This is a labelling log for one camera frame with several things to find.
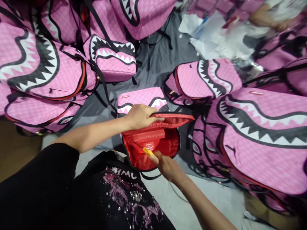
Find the red lining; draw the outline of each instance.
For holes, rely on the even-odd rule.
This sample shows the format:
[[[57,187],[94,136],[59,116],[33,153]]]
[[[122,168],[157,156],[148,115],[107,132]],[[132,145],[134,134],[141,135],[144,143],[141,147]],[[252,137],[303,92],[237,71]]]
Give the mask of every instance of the red lining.
[[[165,120],[157,121],[144,129],[122,134],[132,166],[144,171],[154,169],[157,165],[146,156],[142,148],[148,146],[153,152],[159,150],[163,155],[174,157],[180,147],[176,128],[194,120],[191,115],[175,113],[156,113],[152,116],[164,117]]]

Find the shoulder strap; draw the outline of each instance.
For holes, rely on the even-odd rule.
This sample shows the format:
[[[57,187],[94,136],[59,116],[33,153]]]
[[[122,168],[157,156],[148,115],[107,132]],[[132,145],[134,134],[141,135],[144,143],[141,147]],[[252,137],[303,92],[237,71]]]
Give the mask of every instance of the shoulder strap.
[[[90,12],[93,14],[96,22],[98,23],[99,28],[101,29],[103,35],[106,38],[106,41],[108,42],[108,44],[111,46],[111,49],[114,50],[116,53],[119,52],[119,49],[113,44],[113,42],[111,41],[109,35],[106,32],[106,29],[104,28],[96,10],[93,7],[92,1],[91,0],[84,0],[84,3],[86,4],[86,6],[88,7],[88,9],[90,10]]]

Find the red label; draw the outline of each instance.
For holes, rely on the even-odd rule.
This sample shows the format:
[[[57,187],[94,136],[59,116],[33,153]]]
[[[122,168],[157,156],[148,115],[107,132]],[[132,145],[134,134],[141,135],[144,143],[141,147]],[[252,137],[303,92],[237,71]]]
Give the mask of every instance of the red label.
[[[145,143],[144,145],[144,148],[152,151],[154,149],[154,143],[153,142],[149,142],[149,143]]]

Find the backpack pile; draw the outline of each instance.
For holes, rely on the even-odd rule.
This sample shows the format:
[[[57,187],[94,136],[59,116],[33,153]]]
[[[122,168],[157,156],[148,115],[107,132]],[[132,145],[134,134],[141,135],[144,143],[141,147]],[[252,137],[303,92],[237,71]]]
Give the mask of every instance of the backpack pile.
[[[108,99],[106,82],[135,75],[127,29],[149,36],[175,3],[0,0],[0,115],[37,135],[61,130],[100,83]]]

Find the shark mouth graphic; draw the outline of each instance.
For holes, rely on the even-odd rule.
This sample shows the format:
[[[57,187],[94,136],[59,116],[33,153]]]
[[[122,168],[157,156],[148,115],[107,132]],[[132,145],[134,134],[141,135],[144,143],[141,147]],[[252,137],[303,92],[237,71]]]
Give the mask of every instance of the shark mouth graphic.
[[[255,102],[226,95],[219,101],[217,113],[251,141],[278,148],[307,149],[307,112],[270,117]]]
[[[130,109],[132,108],[133,104],[131,103],[125,103],[119,107],[117,107],[117,113],[123,113],[126,115]],[[148,105],[149,107],[157,108],[158,112],[165,112],[168,111],[167,102],[165,98],[162,97],[155,97],[151,100],[151,102]]]
[[[59,56],[54,43],[40,33],[47,34],[47,29],[38,16],[32,19],[38,36],[25,30],[24,36],[15,39],[21,58],[0,66],[1,82],[22,92],[48,84],[59,70]]]
[[[46,4],[47,9],[43,12],[42,22],[48,26],[48,30],[51,33],[52,37],[56,40],[65,44],[61,39],[61,30],[55,21],[51,18],[51,10],[53,6],[53,0],[49,0]]]
[[[133,26],[139,25],[138,0],[120,0],[120,4],[128,22]]]
[[[135,49],[131,42],[113,42],[113,44],[119,49],[118,53],[111,49],[106,40],[93,35],[90,42],[91,59],[95,61],[97,58],[117,58],[127,65],[136,63],[134,58]]]
[[[218,78],[216,76],[216,72],[218,70],[218,65],[216,65],[216,68],[210,68],[209,69],[209,61],[208,60],[200,60],[198,62],[198,74],[203,79],[203,81],[207,84],[208,88],[211,90],[211,92],[214,95],[214,99],[218,98],[221,95],[225,95],[227,90],[225,87],[223,87],[220,84],[229,85],[228,82]]]

